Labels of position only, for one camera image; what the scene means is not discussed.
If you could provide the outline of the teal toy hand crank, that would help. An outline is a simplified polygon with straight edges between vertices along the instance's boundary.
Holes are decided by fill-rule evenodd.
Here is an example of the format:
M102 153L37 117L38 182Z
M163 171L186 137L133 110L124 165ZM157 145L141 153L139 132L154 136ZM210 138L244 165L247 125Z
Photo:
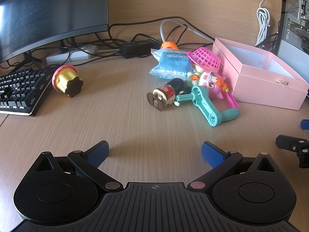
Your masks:
M177 102L191 101L212 127L240 116L240 109L238 108L230 108L220 112L208 97L208 91L203 86L193 86L189 94L177 95L176 100Z

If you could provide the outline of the pink cartoon figure toy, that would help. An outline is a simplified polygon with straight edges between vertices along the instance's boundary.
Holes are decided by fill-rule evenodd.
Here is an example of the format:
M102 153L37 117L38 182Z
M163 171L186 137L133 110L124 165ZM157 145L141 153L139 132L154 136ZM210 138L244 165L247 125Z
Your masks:
M210 99L227 99L232 108L240 109L240 106L229 91L229 86L225 83L226 77L221 77L212 71L204 71L203 73L188 72L187 76L190 85L205 87Z

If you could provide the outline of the wind-up cola bottle toy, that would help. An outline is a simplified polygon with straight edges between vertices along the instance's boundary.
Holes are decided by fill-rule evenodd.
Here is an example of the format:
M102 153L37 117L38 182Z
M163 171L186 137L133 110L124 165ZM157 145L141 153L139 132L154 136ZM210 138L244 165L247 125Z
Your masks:
M168 105L173 104L178 95L186 91L186 82L181 78L173 78L165 85L154 89L152 93L147 93L147 101L151 106L162 111Z

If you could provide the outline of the pink toy basket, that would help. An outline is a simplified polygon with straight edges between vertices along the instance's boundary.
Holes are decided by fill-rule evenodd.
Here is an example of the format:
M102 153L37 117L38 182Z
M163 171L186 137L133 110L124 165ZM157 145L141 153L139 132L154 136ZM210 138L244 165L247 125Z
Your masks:
M193 69L199 73L211 71L218 75L222 74L223 64L221 59L211 50L200 47L192 52L187 52L192 62Z

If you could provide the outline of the blue white mask packet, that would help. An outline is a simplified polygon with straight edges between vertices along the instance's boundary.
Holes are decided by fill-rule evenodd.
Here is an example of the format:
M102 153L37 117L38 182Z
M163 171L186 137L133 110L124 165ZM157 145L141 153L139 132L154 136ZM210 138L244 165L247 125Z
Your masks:
M151 54L158 61L158 64L149 71L155 77L186 80L188 73L193 71L192 62L186 51L162 48L152 49Z

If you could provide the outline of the pink cardboard box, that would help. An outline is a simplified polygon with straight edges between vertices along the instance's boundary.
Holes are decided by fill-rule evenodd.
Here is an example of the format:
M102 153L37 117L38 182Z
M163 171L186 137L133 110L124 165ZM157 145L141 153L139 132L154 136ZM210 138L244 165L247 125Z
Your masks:
M212 52L222 61L222 75L236 101L299 110L306 99L306 82L271 52L216 38Z

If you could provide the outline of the computer tower case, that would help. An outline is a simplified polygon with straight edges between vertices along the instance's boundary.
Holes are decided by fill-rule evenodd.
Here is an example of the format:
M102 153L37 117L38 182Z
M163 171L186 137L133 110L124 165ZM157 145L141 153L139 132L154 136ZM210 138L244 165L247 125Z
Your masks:
M282 0L276 55L308 81L308 0Z

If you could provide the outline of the pink yellow cupcake toy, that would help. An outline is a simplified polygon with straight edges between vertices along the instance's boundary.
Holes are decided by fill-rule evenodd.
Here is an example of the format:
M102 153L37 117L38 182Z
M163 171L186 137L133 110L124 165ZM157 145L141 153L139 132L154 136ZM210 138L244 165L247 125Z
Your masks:
M56 91L69 97L75 97L81 93L83 86L83 81L79 78L76 68L71 65L62 65L57 68L51 82Z

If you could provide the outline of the black mechanical keyboard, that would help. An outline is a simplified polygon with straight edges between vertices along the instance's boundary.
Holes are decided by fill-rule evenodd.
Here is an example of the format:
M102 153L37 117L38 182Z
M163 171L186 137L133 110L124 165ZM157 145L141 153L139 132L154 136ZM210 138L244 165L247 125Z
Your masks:
M15 71L1 76L0 110L2 114L34 116L51 89L55 67Z

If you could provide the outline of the white power strip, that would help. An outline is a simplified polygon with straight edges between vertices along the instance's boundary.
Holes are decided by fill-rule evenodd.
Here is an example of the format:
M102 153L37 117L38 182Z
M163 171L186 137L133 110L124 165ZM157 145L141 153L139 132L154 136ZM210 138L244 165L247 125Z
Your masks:
M81 48L81 50L71 50L65 53L55 52L48 57L46 57L47 65L62 64L71 61L87 60L92 57L92 55L98 53L97 46L86 45Z

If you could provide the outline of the black power adapter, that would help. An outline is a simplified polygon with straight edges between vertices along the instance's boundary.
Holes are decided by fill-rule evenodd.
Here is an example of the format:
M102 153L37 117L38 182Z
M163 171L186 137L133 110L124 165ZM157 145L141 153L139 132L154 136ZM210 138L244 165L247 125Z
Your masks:
M145 58L151 55L153 46L152 43L146 41L122 43L119 46L119 54L125 59Z

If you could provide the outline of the orange toy helmet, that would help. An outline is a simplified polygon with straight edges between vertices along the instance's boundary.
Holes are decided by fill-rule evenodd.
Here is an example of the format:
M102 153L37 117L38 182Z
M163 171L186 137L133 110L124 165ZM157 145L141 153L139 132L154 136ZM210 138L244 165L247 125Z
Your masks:
M168 49L174 49L174 50L178 50L179 48L177 47L177 45L175 43L173 43L172 41L165 41L161 44L160 48L168 48Z

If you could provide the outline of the black curved monitor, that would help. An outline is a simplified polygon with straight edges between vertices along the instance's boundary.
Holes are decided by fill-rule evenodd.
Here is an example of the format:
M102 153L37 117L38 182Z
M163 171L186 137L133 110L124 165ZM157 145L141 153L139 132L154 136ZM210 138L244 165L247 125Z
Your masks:
M108 0L1 0L1 61L108 30Z

